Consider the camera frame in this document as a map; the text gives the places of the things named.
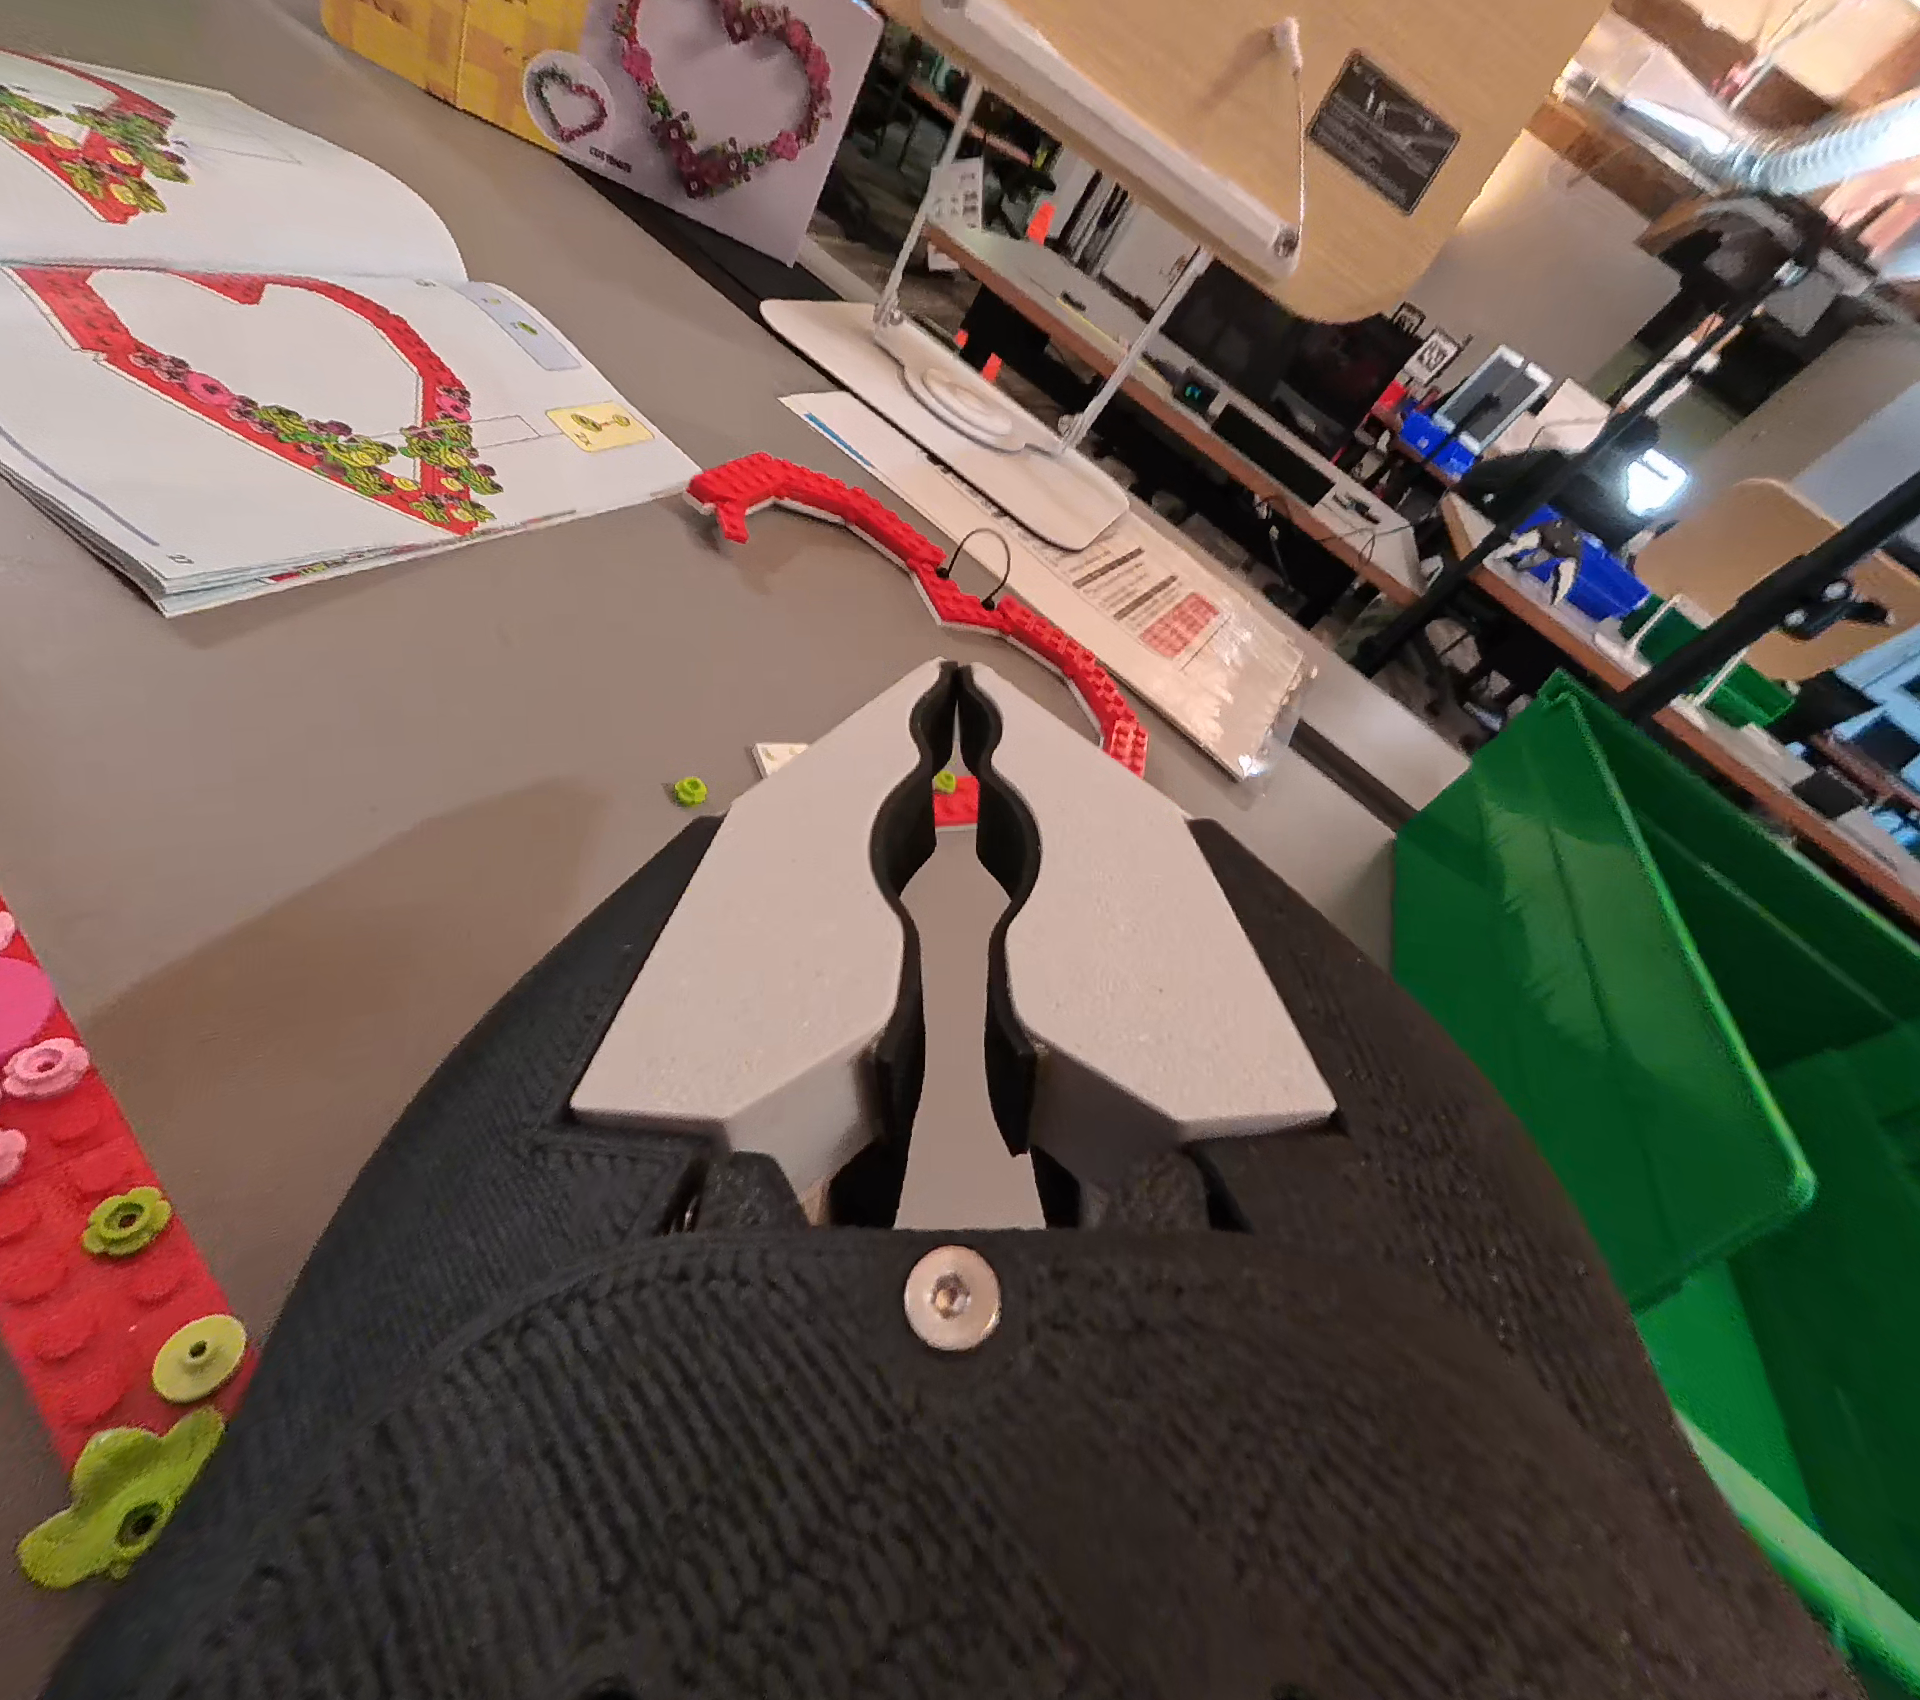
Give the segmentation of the blue storage bin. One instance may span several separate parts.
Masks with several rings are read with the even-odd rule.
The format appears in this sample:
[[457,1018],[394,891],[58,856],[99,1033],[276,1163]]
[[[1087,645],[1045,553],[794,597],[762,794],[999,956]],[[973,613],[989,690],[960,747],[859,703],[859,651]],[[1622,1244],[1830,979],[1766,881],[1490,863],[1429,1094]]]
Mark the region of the blue storage bin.
[[1401,415],[1398,441],[1414,465],[1426,467],[1447,485],[1464,480],[1482,455],[1477,439],[1419,407],[1406,407]]
[[1545,584],[1552,605],[1593,622],[1624,622],[1652,598],[1634,571],[1595,534],[1552,510],[1524,518],[1500,556],[1521,575]]

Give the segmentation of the red lego heart frame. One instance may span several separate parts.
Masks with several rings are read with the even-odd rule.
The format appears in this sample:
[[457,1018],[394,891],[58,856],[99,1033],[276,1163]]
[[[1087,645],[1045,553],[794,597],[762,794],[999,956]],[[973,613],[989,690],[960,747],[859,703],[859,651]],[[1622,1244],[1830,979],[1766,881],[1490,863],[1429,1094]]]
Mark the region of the red lego heart frame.
[[[768,509],[864,540],[943,627],[1007,641],[1065,680],[1103,755],[1144,776],[1147,728],[1093,648],[1015,598],[966,593],[949,555],[879,499],[751,455],[699,472],[691,504],[734,545]],[[64,1506],[12,1556],[62,1593],[126,1576],[154,1545],[257,1357],[12,910],[2,928],[5,1350],[66,1472]]]

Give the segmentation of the long background work table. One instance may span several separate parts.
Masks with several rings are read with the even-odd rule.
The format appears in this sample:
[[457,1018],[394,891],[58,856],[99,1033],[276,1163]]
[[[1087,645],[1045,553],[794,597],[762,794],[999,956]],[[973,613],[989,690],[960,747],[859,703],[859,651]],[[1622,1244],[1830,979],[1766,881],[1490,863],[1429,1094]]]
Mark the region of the long background work table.
[[[1090,316],[1096,311],[1115,311],[1128,326],[1134,321],[1133,308],[1103,295],[1094,280],[1077,273],[1059,252],[1012,235],[944,224],[930,231],[929,246],[955,261],[982,295],[1007,308],[1008,319],[1045,335],[1077,369],[1109,372],[1118,367],[1130,340],[1109,332]],[[1388,504],[1369,499],[1344,469],[1314,452],[1306,441],[1270,427],[1265,416],[1249,416],[1247,427],[1265,443],[1257,457],[1249,457],[1236,446],[1234,435],[1221,436],[1211,415],[1179,400],[1153,370],[1130,372],[1123,395],[1238,489],[1282,510],[1298,533],[1321,534],[1327,556],[1358,582],[1398,607],[1419,598],[1423,579],[1414,560],[1412,529],[1393,533]],[[1622,656],[1606,651],[1586,621],[1573,609],[1549,607],[1537,588],[1524,587],[1506,566],[1480,566],[1470,587],[1473,594],[1506,622],[1543,639],[1577,674],[1608,690],[1629,684]],[[1907,927],[1916,927],[1916,875],[1898,871],[1879,848],[1869,848],[1860,832],[1821,817],[1794,790],[1786,768],[1765,759],[1756,742],[1746,742],[1708,714],[1694,717],[1678,706],[1662,711],[1652,732],[1692,771],[1721,782],[1768,822],[1781,824],[1814,863],[1890,908]]]

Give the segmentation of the black tripod stand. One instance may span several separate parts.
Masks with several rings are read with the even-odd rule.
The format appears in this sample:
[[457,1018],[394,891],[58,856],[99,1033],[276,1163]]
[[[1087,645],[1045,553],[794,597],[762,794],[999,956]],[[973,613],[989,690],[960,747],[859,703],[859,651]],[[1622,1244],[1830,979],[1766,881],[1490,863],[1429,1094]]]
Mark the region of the black tripod stand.
[[1731,251],[1731,273],[1708,286],[1710,259],[1698,256],[1692,273],[1682,275],[1682,297],[1694,323],[1678,332],[1678,344],[1633,383],[1627,400],[1606,410],[1600,432],[1586,448],[1552,465],[1537,462],[1524,480],[1500,492],[1489,526],[1469,550],[1447,560],[1410,607],[1356,648],[1355,668],[1361,677],[1377,680],[1395,659],[1420,646],[1429,629],[1452,613],[1535,513],[1552,509],[1570,485],[1652,446],[1668,397],[1682,392],[1716,347],[1739,336],[1768,301],[1805,280],[1833,288],[1837,297],[1865,297],[1879,286],[1879,269],[1863,241],[1819,208],[1766,193],[1736,199],[1736,206],[1756,208],[1758,219],[1736,228],[1735,215],[1719,216],[1716,248]]

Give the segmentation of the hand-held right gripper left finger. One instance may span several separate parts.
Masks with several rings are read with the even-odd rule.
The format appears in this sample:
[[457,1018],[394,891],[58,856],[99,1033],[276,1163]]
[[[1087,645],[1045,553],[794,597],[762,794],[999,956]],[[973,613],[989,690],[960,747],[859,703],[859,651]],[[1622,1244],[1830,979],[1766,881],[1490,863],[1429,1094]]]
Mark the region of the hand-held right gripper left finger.
[[762,1157],[833,1225],[896,1225],[926,1074],[907,889],[939,848],[958,667],[926,662],[732,802],[571,1113]]

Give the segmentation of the lego instruction booklet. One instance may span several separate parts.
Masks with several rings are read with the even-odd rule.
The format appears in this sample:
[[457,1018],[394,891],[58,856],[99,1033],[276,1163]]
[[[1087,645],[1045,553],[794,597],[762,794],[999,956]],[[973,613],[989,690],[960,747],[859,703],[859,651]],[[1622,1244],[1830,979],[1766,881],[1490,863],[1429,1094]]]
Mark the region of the lego instruction booklet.
[[676,497],[701,467],[370,160],[2,54],[5,482],[184,616]]

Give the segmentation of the green plastic bin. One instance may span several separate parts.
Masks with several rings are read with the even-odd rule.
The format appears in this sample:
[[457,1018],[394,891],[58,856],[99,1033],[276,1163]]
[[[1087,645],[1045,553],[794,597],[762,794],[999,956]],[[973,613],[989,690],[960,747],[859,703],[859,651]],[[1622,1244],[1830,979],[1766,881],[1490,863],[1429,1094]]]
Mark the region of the green plastic bin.
[[1916,1696],[1916,943],[1555,674],[1405,824],[1395,976],[1573,1199],[1741,1524]]

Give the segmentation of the clear plastic bag with papers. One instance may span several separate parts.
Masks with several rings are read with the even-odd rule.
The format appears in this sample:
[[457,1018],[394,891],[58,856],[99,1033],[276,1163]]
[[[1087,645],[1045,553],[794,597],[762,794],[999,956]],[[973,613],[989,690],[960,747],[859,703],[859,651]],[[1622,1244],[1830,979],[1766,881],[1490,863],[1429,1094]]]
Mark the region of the clear plastic bag with papers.
[[1153,515],[1130,513],[1084,550],[1021,526],[930,458],[853,392],[788,395],[781,404],[821,441],[920,515],[940,537],[987,553],[1025,609],[1088,648],[1133,698],[1238,780],[1268,771],[1292,735],[1321,662],[1314,645],[1263,615],[1252,597]]

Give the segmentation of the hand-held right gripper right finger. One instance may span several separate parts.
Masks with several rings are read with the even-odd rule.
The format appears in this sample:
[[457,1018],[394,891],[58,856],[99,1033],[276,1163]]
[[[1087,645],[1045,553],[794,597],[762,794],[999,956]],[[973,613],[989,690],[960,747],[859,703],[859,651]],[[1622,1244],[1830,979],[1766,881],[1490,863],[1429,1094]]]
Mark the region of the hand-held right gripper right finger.
[[1188,817],[985,665],[957,674],[957,732],[1007,897],[989,1101],[1045,1220],[1194,1145],[1329,1128],[1335,1091]]

